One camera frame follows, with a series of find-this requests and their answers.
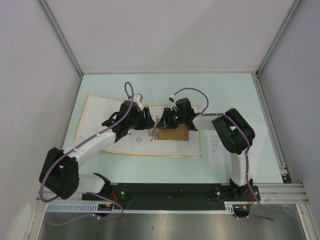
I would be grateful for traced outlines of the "metal lever arch mechanism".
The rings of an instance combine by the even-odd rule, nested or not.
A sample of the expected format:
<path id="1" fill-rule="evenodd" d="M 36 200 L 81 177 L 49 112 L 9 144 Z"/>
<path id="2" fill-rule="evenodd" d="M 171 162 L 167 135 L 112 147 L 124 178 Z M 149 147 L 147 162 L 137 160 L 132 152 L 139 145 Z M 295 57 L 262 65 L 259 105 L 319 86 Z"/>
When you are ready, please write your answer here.
<path id="1" fill-rule="evenodd" d="M 154 125 L 151 129 L 148 130 L 148 136 L 151 137 L 151 142 L 153 140 L 157 140 L 159 138 L 159 129 L 157 128 L 157 124 L 159 123 L 159 118 L 156 115 L 152 115 L 151 118 L 154 121 Z"/>

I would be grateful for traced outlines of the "yellow lever arch folder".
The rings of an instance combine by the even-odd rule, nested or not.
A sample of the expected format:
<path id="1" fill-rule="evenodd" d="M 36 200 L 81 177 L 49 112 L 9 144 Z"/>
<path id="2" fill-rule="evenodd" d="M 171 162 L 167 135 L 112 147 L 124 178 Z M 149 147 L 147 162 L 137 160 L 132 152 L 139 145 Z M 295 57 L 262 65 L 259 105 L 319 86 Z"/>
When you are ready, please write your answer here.
<path id="1" fill-rule="evenodd" d="M 102 130 L 102 122 L 119 110 L 122 100 L 88 94 L 73 144 L 76 146 Z M 105 152 L 131 156 L 191 157 L 201 156 L 200 133 L 189 131 L 189 141 L 153 140 L 148 130 L 129 130 L 119 142 L 103 149 Z"/>

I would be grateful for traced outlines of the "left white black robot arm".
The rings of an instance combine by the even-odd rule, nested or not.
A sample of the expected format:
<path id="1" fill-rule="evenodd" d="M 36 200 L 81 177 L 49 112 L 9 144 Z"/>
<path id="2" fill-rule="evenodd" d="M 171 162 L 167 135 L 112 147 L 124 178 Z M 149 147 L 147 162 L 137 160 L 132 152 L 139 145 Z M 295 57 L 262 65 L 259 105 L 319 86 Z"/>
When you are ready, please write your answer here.
<path id="1" fill-rule="evenodd" d="M 101 131 L 77 146 L 68 149 L 52 148 L 47 153 L 39 176 L 40 199 L 48 202 L 44 197 L 45 188 L 63 200 L 75 193 L 93 193 L 100 200 L 107 199 L 111 193 L 111 188 L 106 184 L 107 179 L 98 173 L 80 174 L 80 167 L 99 151 L 117 143 L 130 130 L 149 130 L 153 125 L 149 108 L 142 105 L 142 95 L 135 94 L 102 123 Z"/>

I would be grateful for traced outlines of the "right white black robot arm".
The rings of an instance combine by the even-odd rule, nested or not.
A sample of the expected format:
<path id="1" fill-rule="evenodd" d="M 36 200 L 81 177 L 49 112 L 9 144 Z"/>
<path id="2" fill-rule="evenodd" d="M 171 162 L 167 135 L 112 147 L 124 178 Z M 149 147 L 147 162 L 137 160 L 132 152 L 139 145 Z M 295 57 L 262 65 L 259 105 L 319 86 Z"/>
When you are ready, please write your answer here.
<path id="1" fill-rule="evenodd" d="M 231 196 L 242 201 L 252 189 L 250 178 L 249 150 L 256 137 L 254 129 L 240 114 L 231 108 L 224 113 L 195 112 L 189 99 L 182 98 L 163 110 L 156 125 L 158 129 L 175 129 L 184 125 L 188 131 L 215 131 L 231 157 Z"/>

